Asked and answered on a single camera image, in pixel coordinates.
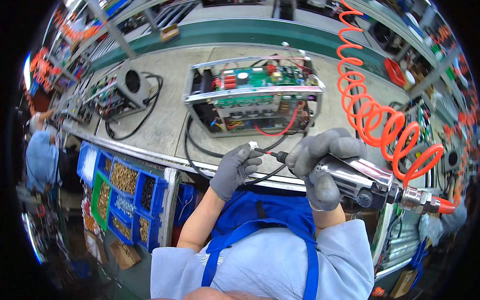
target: white connector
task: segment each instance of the white connector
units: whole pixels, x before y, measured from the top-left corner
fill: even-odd
[[[250,145],[250,150],[254,150],[255,148],[258,148],[257,142],[250,141],[248,144]]]

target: green conveyor belt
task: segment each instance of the green conveyor belt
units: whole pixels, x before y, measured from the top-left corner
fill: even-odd
[[[159,34],[151,33],[136,39],[130,44],[138,54],[156,50],[193,46],[207,43],[256,43],[279,46],[287,41],[292,48],[317,53],[338,59],[336,49],[343,45],[337,34],[317,28],[276,21],[271,19],[214,19],[179,25],[180,37],[167,43],[161,43]],[[385,57],[378,52],[363,48],[346,49],[347,56],[360,58],[362,68],[388,79],[383,61]],[[116,48],[92,63],[99,70],[127,58],[121,48]]]

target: blue apron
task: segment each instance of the blue apron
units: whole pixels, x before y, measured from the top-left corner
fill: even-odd
[[[318,287],[318,256],[313,237],[315,224],[305,197],[259,195],[235,192],[222,210],[214,229],[202,278],[209,287],[215,276],[220,252],[262,228],[288,228],[307,245],[308,271],[303,299],[315,300]]]

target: light blue shirt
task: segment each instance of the light blue shirt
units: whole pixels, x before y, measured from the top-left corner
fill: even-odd
[[[367,299],[373,262],[365,223],[351,220],[322,230],[317,239],[317,299]],[[152,253],[150,297],[182,299],[202,284],[208,260],[189,248],[156,248]],[[265,228],[224,249],[211,288],[260,297],[303,297],[308,259],[305,242],[287,228]]]
[[[50,132],[37,130],[30,139],[26,151],[26,187],[43,192],[45,184],[51,186],[55,183],[55,172],[59,160],[59,150],[50,144]]]

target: gloved hand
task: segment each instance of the gloved hand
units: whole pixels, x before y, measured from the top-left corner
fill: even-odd
[[[345,128],[333,128],[316,136],[307,136],[287,155],[285,163],[293,173],[302,178],[307,188],[307,198],[314,210],[334,210],[341,200],[340,191],[329,173],[317,172],[312,178],[308,175],[320,158],[331,153],[338,158],[360,156],[366,158],[367,148],[359,139],[352,138]]]
[[[245,179],[258,171],[258,166],[262,164],[259,156],[263,154],[250,150],[249,144],[243,144],[227,152],[218,165],[215,176],[210,180],[210,186],[218,197],[223,201],[228,201],[233,192]]]

